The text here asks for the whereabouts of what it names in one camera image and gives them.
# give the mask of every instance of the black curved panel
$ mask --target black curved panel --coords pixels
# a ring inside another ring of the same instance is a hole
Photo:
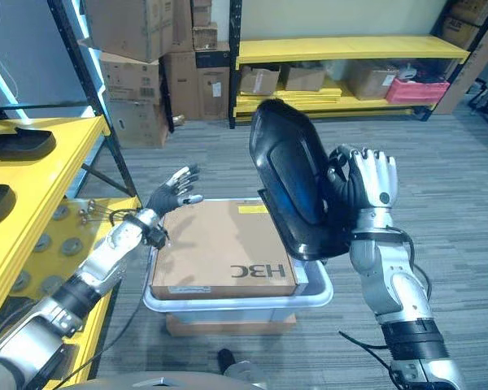
[[[280,100],[263,102],[253,115],[250,153],[287,252],[301,260],[347,252],[347,212],[329,191],[328,159],[309,118]]]

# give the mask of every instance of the black cable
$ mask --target black cable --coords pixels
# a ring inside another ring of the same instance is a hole
[[[410,246],[410,256],[408,259],[408,262],[410,263],[410,269],[414,271],[414,268],[416,268],[425,278],[425,281],[426,281],[426,298],[428,301],[430,301],[430,298],[432,297],[432,281],[430,280],[430,278],[427,275],[427,273],[425,272],[425,270],[423,270],[423,268],[421,268],[420,266],[416,265],[416,249],[414,248],[414,240],[403,229],[400,229],[398,227],[393,227],[393,226],[387,226],[386,228],[388,230],[393,230],[395,232],[402,234],[403,237],[405,238],[405,241],[408,242],[408,245]]]
[[[114,217],[116,214],[119,213],[137,213],[138,209],[119,209],[119,210],[114,210],[108,215],[108,220],[111,221],[111,225],[114,226]]]
[[[362,347],[362,348],[369,348],[369,349],[388,349],[389,348],[387,345],[371,345],[371,344],[362,343],[361,341],[358,341],[354,337],[350,337],[349,335],[347,335],[343,331],[338,331],[338,334],[341,337],[349,340],[351,343],[354,343],[354,344],[356,344],[356,345],[358,345],[359,347]]]
[[[146,275],[148,274],[148,272],[150,272],[150,265],[151,265],[151,260],[149,259],[148,260],[148,263],[146,264],[145,278],[146,278]],[[142,289],[141,296],[139,297],[139,301],[137,302],[137,306],[134,309],[134,311],[132,312],[132,314],[130,315],[129,320],[123,326],[123,329],[121,329],[121,331],[117,334],[117,336],[114,338],[114,340],[112,340],[110,343],[108,343],[107,345],[105,345],[101,349],[101,351],[99,351],[98,353],[96,353],[89,360],[87,360],[85,363],[83,363],[81,366],[79,366],[73,372],[71,372],[69,375],[67,375],[65,378],[63,378],[62,381],[60,383],[58,383],[56,385],[56,387],[53,388],[53,390],[56,390],[57,388],[61,388],[70,378],[72,378],[78,372],[80,372],[85,367],[87,367],[91,362],[93,362],[94,360],[96,360],[97,358],[99,358],[105,351],[107,351],[112,345],[114,345],[117,342],[117,340],[119,340],[121,338],[121,336],[129,328],[129,326],[132,323],[134,317],[136,316],[136,313],[139,311],[139,308],[141,307],[141,303],[143,302],[143,297],[145,296],[145,287],[146,287],[146,283],[144,283],[144,281],[143,281],[143,289]]]
[[[426,299],[430,301],[430,298],[432,297],[432,282],[430,281],[430,278],[428,275],[426,275],[426,272],[423,271],[423,268],[421,268],[418,265],[414,265],[414,268],[416,268],[425,278],[426,282]]]
[[[3,322],[0,324],[0,334],[3,332],[3,330],[9,325],[9,323],[17,317],[19,314],[22,314],[24,311],[27,309],[31,309],[34,305],[37,304],[37,301],[30,301],[24,303],[21,307],[13,311],[11,314],[9,314],[6,319],[3,320]]]
[[[361,341],[358,341],[357,339],[355,339],[353,337],[350,337],[349,335],[347,335],[346,333],[344,333],[342,331],[338,331],[338,334],[341,337],[345,338],[346,340],[349,340],[352,344],[358,345],[360,348],[362,348],[363,350],[367,351],[373,358],[375,358],[376,360],[378,360],[379,363],[382,366],[384,366],[387,371],[389,371],[389,377],[390,377],[390,380],[392,381],[392,384],[398,390],[404,390],[404,388],[402,388],[401,385],[399,385],[396,382],[396,378],[394,377],[394,372],[392,371],[392,368],[390,368],[390,366],[387,363],[385,363],[385,361],[381,357],[379,357],[376,353],[374,353],[371,350],[371,349],[388,349],[389,347],[387,347],[386,345],[369,345],[369,344],[362,343]]]

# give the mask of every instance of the white plastic tub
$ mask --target white plastic tub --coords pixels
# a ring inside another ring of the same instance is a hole
[[[183,323],[283,321],[306,307],[325,306],[333,298],[333,285],[321,262],[309,262],[305,266],[305,271],[308,280],[307,287],[298,296],[164,301],[154,297],[149,279],[146,283],[143,301],[148,309],[160,313],[171,313]]]

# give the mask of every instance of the black metal frame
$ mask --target black metal frame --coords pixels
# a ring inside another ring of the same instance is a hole
[[[456,0],[448,0],[443,7],[441,14],[439,15],[436,23],[432,27],[430,32],[432,35],[439,35],[441,33],[442,23],[447,17],[451,6]],[[230,69],[229,69],[229,128],[235,128],[236,118],[233,116],[233,110],[237,105],[237,88],[238,81],[240,78],[240,72],[236,69],[237,57],[239,54],[240,41],[241,41],[241,18],[242,18],[242,0],[230,0],[229,3],[229,55],[230,55]],[[482,37],[488,31],[488,16],[486,17],[485,23],[480,27],[479,33],[476,35],[472,44],[468,48],[470,55],[479,46]],[[455,78],[460,74],[463,69],[463,64],[458,64],[455,70],[451,73],[448,78],[449,83],[453,83]],[[415,112],[421,115],[420,120],[426,121],[432,115],[434,110],[430,110],[425,107],[416,107]]]
[[[126,163],[123,159],[123,155],[120,151],[120,143],[117,139],[117,135],[115,134],[115,129],[112,126],[112,123],[105,115],[103,110],[101,101],[98,97],[98,92],[94,86],[94,82],[92,76],[89,73],[87,68],[86,62],[81,54],[81,49],[78,46],[76,35],[72,30],[71,23],[68,19],[67,13],[63,6],[62,0],[47,0],[47,5],[50,8],[50,12],[54,18],[54,22],[56,23],[56,27],[59,31],[59,34],[63,40],[63,44],[65,49],[68,52],[69,58],[71,59],[72,65],[74,70],[76,71],[76,75],[80,80],[81,87],[85,93],[86,100],[85,101],[78,101],[78,102],[56,102],[56,103],[49,103],[49,104],[7,104],[7,105],[0,105],[0,119],[8,119],[8,115],[6,111],[9,110],[33,110],[33,109],[40,109],[40,108],[62,108],[62,107],[77,107],[77,106],[91,106],[92,110],[95,115],[103,115],[105,120],[107,121],[107,125],[110,130],[110,136],[105,136],[105,142],[102,145],[107,145],[108,149],[111,152],[112,157],[114,158],[115,164],[121,174],[121,177],[124,181],[124,186],[121,184],[116,183],[114,180],[108,178],[104,174],[96,171],[89,166],[83,166],[83,168],[90,174],[97,176],[99,179],[106,181],[108,184],[114,186],[115,188],[127,193],[130,197],[137,196],[137,190],[132,180],[132,176],[129,173],[129,169],[126,166]],[[164,67],[159,67],[161,71],[161,76],[163,82],[161,84],[161,93],[162,99],[165,107],[165,111],[167,113],[168,119],[168,128],[170,132],[173,132],[173,120],[172,120],[172,109],[170,105],[170,96],[168,93],[168,84],[166,81],[166,74],[164,73]]]

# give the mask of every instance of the plastic bin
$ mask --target plastic bin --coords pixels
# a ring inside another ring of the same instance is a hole
[[[409,83],[394,80],[385,96],[389,103],[437,103],[445,94],[450,83]]]
[[[157,299],[152,294],[149,276],[146,281],[143,301],[148,309],[160,313],[173,314],[183,323],[202,321],[284,321],[301,309],[325,306],[333,298],[333,285],[321,262],[308,262],[305,271],[307,274],[307,287],[298,296],[196,299],[188,301]]]

